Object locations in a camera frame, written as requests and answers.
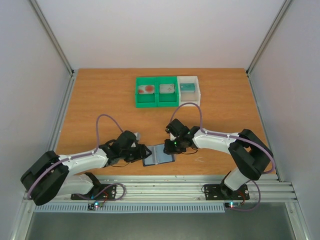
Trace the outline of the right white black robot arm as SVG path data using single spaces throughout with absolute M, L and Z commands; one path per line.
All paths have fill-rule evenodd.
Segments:
M 240 133 L 209 131 L 199 126 L 188 128 L 178 119 L 172 120 L 165 131 L 170 135 L 164 141 L 164 153 L 182 154 L 188 148 L 209 149 L 228 154 L 236 168 L 230 171 L 217 187 L 218 196 L 231 200 L 248 181 L 257 181 L 269 164 L 275 168 L 271 150 L 249 129 Z

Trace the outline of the blue leather card holder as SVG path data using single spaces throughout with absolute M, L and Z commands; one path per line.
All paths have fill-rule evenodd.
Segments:
M 149 145 L 147 148 L 151 151 L 151 155 L 142 160 L 144 167 L 156 166 L 175 162 L 175 156 L 164 153 L 165 145 Z

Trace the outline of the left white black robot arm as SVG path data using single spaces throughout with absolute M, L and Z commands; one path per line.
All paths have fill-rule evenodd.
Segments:
M 70 155 L 47 151 L 21 176 L 20 181 L 27 198 L 37 206 L 68 194 L 97 200 L 102 198 L 105 187 L 90 172 L 92 169 L 115 166 L 120 160 L 134 163 L 151 154 L 145 144 L 139 143 L 138 133 L 126 130 L 117 139 L 98 145 L 91 151 Z

